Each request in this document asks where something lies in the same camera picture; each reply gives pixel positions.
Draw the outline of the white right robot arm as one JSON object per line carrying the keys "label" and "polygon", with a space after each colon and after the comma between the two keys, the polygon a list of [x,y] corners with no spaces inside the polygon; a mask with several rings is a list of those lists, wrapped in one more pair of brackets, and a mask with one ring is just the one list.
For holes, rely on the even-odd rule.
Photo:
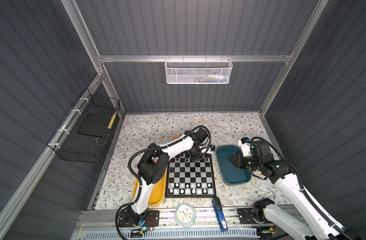
{"label": "white right robot arm", "polygon": [[312,196],[302,183],[297,169],[282,155],[275,160],[271,151],[276,148],[260,137],[242,138],[238,141],[242,153],[230,159],[238,169],[261,172],[293,203],[306,221],[299,222],[283,211],[269,198],[253,203],[251,216],[257,223],[269,221],[296,240],[359,240],[359,234],[345,228]]}

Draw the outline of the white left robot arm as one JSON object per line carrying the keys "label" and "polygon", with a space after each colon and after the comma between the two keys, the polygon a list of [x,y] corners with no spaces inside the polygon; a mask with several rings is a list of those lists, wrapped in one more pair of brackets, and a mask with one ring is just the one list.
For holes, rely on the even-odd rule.
{"label": "white left robot arm", "polygon": [[150,144],[146,149],[130,157],[128,169],[138,180],[136,198],[127,204],[128,212],[134,217],[143,217],[148,210],[148,201],[154,185],[158,183],[167,169],[169,160],[188,151],[193,162],[198,162],[209,153],[211,134],[205,126],[197,126],[185,131],[176,140],[164,144]]}

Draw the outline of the teal tray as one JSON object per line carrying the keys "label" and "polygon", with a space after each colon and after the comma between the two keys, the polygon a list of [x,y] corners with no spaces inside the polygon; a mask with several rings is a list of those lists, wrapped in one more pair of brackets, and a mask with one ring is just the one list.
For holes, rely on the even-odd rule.
{"label": "teal tray", "polygon": [[219,146],[216,150],[222,178],[228,186],[245,184],[252,178],[249,170],[238,169],[231,163],[230,158],[239,154],[242,154],[242,150],[235,145]]}

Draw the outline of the black and white chessboard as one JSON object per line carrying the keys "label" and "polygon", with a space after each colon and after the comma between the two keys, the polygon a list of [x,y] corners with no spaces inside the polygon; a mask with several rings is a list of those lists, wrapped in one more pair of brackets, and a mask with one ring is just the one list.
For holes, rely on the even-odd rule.
{"label": "black and white chessboard", "polygon": [[212,155],[205,154],[193,162],[190,152],[169,160],[166,177],[166,198],[214,198],[216,186]]}

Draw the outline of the blue stapler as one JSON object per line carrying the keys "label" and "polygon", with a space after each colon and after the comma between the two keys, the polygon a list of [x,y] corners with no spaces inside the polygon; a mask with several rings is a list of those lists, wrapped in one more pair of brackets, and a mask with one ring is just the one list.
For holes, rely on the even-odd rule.
{"label": "blue stapler", "polygon": [[218,197],[214,197],[212,199],[212,205],[221,231],[226,232],[228,230],[228,226],[225,215],[223,213],[223,208],[220,199]]}

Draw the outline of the yellow tray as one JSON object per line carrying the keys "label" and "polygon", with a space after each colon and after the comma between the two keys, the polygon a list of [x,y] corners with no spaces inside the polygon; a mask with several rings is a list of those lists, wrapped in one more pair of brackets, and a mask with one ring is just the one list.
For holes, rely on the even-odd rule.
{"label": "yellow tray", "polygon": [[167,176],[167,170],[165,170],[165,174],[161,178],[161,180],[154,185],[154,188],[151,192],[151,195],[150,195],[150,198],[148,201],[149,206],[157,206],[165,198],[166,176]]}

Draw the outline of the pale green clock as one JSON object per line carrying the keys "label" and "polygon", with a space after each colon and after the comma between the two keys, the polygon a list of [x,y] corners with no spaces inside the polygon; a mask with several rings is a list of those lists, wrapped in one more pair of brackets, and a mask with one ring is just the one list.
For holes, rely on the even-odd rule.
{"label": "pale green clock", "polygon": [[183,227],[190,228],[196,219],[196,210],[193,206],[182,203],[179,204],[175,210],[174,220],[175,222]]}

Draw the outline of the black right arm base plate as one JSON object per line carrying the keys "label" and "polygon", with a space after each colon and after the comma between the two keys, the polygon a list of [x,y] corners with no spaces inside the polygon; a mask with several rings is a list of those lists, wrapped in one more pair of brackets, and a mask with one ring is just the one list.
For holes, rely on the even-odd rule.
{"label": "black right arm base plate", "polygon": [[238,208],[237,213],[240,224],[272,224],[268,220],[256,220],[252,208]]}

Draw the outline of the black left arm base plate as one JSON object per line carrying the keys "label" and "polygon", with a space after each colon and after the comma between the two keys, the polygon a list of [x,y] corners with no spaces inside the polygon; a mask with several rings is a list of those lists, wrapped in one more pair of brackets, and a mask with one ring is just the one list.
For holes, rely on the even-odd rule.
{"label": "black left arm base plate", "polygon": [[124,210],[119,213],[118,226],[129,227],[157,227],[159,225],[160,211],[147,210],[138,215],[132,210]]}

